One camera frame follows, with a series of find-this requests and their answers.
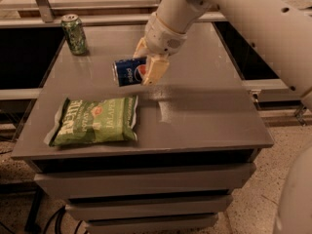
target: speckled floor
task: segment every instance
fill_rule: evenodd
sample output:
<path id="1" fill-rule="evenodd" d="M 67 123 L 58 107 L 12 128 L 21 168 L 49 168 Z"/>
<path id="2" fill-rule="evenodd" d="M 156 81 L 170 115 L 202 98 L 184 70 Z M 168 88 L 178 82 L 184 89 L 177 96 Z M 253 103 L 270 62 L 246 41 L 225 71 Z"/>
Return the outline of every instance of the speckled floor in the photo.
<path id="1" fill-rule="evenodd" d="M 0 18 L 16 17 L 16 12 L 0 10 Z M 261 112 L 261 116 L 275 139 L 275 145 L 273 148 L 261 151 L 255 160 L 256 172 L 242 189 L 234 191 L 233 203 L 226 212 L 219 214 L 217 224 L 213 228 L 163 231 L 162 234 L 272 233 L 274 216 L 288 170 L 302 148 L 312 140 L 312 117 L 311 114 L 306 115 L 308 126 L 302 127 L 289 111 Z M 0 136 L 9 137 L 14 130 L 13 125 L 1 125 Z M 7 139 L 0 139 L 0 184 L 11 181 L 30 181 L 34 177 L 33 171 L 24 162 L 13 161 L 10 158 L 10 151 L 14 145 Z M 19 231 L 25 226 L 33 196 L 33 193 L 0 194 L 0 222 L 4 223 L 14 233 L 22 233 Z M 44 196 L 37 216 L 37 224 L 43 229 L 50 216 L 63 205 L 64 202 L 60 200 Z M 61 227 L 62 233 L 74 233 L 77 223 L 77 220 L 66 214 Z M 53 226 L 54 223 L 52 222 L 48 234 L 55 233 Z M 81 226 L 78 234 L 84 232 L 85 230 Z M 10 232 L 0 226 L 0 233 Z"/>

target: gray drawer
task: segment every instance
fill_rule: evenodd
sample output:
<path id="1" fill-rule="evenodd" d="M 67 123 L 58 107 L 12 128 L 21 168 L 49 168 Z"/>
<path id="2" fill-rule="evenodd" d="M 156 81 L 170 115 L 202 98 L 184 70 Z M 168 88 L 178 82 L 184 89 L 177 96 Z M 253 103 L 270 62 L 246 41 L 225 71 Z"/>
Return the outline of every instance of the gray drawer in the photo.
<path id="1" fill-rule="evenodd" d="M 108 197 L 240 188 L 255 170 L 253 163 L 38 174 L 35 181 L 61 199 Z"/>
<path id="2" fill-rule="evenodd" d="M 78 220 L 134 218 L 160 215 L 195 215 L 223 212 L 232 196 L 201 196 L 164 199 L 123 200 L 68 205 L 66 210 Z"/>
<path id="3" fill-rule="evenodd" d="M 159 230 L 181 230 L 189 228 L 206 228 L 214 226 L 216 214 L 200 214 L 188 216 L 155 217 L 134 220 L 97 221 L 89 223 L 86 229 L 90 234 L 103 233 L 138 233 Z"/>

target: soda can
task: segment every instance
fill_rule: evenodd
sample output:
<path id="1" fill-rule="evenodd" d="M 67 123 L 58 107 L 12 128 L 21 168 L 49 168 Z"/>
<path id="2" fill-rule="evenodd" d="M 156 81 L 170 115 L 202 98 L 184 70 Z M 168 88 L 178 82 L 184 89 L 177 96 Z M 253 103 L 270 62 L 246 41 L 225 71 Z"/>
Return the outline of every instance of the soda can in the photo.
<path id="1" fill-rule="evenodd" d="M 77 15 L 69 14 L 61 18 L 60 23 L 65 34 L 68 47 L 73 55 L 83 55 L 87 52 L 87 40 L 81 20 Z"/>
<path id="2" fill-rule="evenodd" d="M 146 58 L 121 59 L 113 63 L 114 80 L 119 87 L 140 84 L 145 72 Z"/>

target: green bag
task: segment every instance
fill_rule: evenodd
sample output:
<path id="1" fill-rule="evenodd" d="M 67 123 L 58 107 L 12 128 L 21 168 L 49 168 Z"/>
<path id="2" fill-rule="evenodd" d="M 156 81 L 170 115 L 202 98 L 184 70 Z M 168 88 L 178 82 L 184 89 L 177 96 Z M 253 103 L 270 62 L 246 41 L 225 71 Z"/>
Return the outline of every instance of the green bag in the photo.
<path id="1" fill-rule="evenodd" d="M 66 99 L 60 106 L 54 128 L 45 137 L 50 146 L 137 140 L 137 97 L 101 102 Z"/>

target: chip bag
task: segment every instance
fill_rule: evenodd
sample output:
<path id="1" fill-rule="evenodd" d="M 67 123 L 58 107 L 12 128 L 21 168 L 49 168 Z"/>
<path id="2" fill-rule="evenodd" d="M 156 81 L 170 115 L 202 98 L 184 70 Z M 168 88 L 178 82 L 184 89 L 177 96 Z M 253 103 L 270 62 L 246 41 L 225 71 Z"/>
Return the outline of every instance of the chip bag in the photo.
<path id="1" fill-rule="evenodd" d="M 50 146 L 137 140 L 137 97 L 101 102 L 66 99 L 60 106 L 54 128 L 45 137 Z"/>

